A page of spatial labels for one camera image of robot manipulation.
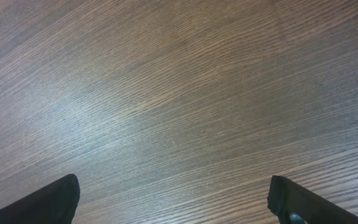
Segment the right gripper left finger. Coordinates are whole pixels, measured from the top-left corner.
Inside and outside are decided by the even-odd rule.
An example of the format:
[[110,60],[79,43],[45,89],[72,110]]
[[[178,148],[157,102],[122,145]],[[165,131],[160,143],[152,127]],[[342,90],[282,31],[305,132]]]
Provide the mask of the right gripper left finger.
[[80,199],[75,174],[68,174],[0,209],[0,224],[70,224]]

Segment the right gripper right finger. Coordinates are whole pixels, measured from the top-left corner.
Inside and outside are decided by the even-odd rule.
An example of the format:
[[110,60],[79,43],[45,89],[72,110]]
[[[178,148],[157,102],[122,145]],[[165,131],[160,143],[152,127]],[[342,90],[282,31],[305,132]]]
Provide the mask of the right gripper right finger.
[[283,176],[272,176],[267,201],[280,223],[358,223],[358,216]]

